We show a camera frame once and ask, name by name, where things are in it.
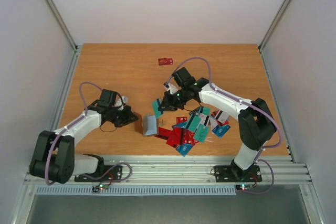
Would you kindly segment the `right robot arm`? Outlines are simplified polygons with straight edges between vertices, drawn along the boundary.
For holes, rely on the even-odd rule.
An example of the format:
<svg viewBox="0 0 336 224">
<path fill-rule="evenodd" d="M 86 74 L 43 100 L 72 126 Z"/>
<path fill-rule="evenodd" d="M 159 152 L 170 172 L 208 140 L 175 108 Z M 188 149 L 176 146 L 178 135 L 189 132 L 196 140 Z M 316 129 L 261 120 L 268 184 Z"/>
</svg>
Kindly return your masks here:
<svg viewBox="0 0 336 224">
<path fill-rule="evenodd" d="M 267 103 L 260 98 L 240 98 L 212 84 L 206 78 L 196 80 L 184 67 L 173 73 L 172 78 L 178 88 L 168 81 L 164 84 L 166 91 L 159 110 L 182 110 L 189 100 L 195 100 L 214 106 L 233 117 L 238 122 L 242 145 L 231 162 L 231 174 L 237 180 L 249 176 L 250 168 L 266 148 L 266 143 L 279 130 Z"/>
</svg>

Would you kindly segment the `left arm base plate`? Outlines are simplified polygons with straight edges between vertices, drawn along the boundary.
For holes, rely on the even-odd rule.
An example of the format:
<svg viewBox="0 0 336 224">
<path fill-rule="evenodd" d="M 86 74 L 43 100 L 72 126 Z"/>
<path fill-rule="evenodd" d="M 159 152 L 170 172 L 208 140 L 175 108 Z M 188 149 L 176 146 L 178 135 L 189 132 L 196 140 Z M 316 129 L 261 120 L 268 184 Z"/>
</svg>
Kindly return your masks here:
<svg viewBox="0 0 336 224">
<path fill-rule="evenodd" d="M 88 183 L 88 182 L 103 182 L 103 181 L 110 181 L 111 179 L 119 180 L 122 176 L 122 166 L 118 165 L 113 169 L 110 169 L 111 166 L 104 166 L 103 169 L 99 169 L 98 171 L 89 174 L 89 177 L 78 175 L 75 176 L 74 181 L 79 183 Z"/>
</svg>

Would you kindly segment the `teal card with stripe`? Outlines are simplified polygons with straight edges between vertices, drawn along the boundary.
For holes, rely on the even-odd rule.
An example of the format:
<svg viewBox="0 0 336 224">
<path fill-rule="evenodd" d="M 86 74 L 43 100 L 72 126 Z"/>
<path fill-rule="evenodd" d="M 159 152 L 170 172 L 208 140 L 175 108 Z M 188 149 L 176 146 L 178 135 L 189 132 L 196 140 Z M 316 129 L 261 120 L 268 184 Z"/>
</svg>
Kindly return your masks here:
<svg viewBox="0 0 336 224">
<path fill-rule="evenodd" d="M 164 114 L 164 112 L 160 109 L 160 105 L 161 100 L 159 98 L 152 102 L 152 108 L 156 119 L 160 118 Z"/>
</svg>

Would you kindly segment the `brown leather card holder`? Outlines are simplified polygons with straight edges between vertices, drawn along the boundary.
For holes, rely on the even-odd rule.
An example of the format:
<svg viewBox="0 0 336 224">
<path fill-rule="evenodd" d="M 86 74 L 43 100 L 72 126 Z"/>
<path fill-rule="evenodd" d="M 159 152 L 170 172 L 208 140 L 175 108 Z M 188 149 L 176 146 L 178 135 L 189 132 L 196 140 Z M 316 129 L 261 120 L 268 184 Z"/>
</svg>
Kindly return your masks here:
<svg viewBox="0 0 336 224">
<path fill-rule="evenodd" d="M 163 120 L 157 119 L 155 115 L 146 114 L 144 116 L 137 114 L 138 120 L 134 123 L 137 133 L 145 137 L 156 136 L 159 134 L 159 127 L 163 126 Z"/>
</svg>

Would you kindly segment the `blue card bottom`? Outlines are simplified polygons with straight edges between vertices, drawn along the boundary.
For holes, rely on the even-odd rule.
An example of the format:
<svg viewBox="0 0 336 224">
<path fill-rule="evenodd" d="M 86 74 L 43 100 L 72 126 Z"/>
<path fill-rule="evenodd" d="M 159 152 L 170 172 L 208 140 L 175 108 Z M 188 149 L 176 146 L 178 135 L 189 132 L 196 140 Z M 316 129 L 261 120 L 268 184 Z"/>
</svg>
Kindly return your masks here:
<svg viewBox="0 0 336 224">
<path fill-rule="evenodd" d="M 192 144 L 182 144 L 176 147 L 176 151 L 185 157 L 193 147 Z"/>
</svg>

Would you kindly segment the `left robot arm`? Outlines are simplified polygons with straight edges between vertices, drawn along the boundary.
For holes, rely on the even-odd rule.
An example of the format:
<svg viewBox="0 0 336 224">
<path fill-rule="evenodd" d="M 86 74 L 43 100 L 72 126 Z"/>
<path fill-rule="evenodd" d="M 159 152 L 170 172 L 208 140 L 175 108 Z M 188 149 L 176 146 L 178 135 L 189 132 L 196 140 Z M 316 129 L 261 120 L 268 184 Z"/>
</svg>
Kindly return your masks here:
<svg viewBox="0 0 336 224">
<path fill-rule="evenodd" d="M 119 93 L 103 89 L 100 98 L 69 124 L 39 134 L 29 173 L 43 178 L 47 185 L 64 184 L 73 176 L 101 181 L 110 171 L 104 165 L 103 158 L 93 154 L 77 155 L 76 145 L 106 122 L 121 128 L 137 120 L 138 117 Z"/>
</svg>

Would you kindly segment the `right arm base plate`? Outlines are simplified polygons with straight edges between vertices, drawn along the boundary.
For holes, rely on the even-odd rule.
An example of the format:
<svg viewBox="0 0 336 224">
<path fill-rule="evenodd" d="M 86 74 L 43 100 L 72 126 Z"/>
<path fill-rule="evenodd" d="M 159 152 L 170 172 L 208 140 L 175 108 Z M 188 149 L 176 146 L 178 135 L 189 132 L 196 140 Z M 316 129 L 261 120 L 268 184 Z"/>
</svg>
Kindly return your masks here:
<svg viewBox="0 0 336 224">
<path fill-rule="evenodd" d="M 218 183 L 262 182 L 260 167 L 257 165 L 237 172 L 230 165 L 217 165 L 214 166 L 214 176 Z"/>
</svg>

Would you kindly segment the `teal card bottom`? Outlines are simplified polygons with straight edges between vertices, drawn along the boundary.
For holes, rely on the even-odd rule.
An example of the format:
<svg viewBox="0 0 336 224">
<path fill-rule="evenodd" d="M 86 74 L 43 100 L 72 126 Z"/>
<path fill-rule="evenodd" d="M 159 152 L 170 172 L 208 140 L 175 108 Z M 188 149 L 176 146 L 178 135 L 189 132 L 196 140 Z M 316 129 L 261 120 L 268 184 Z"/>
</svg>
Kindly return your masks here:
<svg viewBox="0 0 336 224">
<path fill-rule="evenodd" d="M 190 131 L 190 132 L 195 132 L 199 123 L 201 121 L 201 118 L 198 116 L 192 116 L 189 118 L 187 121 L 187 124 L 185 126 L 185 129 Z"/>
</svg>

